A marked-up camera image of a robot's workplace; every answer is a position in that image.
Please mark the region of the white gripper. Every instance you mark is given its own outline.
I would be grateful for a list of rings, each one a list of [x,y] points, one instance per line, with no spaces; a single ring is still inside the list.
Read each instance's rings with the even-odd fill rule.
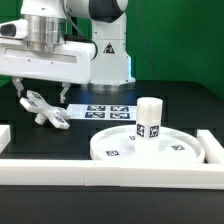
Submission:
[[[90,81],[94,54],[95,47],[89,43],[67,41],[46,53],[29,50],[23,40],[0,38],[0,75],[13,77],[18,97],[24,90],[20,77],[63,82],[60,102],[64,103],[71,83]]]

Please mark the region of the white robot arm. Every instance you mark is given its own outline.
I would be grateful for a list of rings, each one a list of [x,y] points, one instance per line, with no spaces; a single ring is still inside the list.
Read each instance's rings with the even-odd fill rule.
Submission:
[[[126,52],[128,0],[23,0],[21,18],[0,23],[0,75],[21,92],[24,78],[56,81],[67,91],[132,86]]]

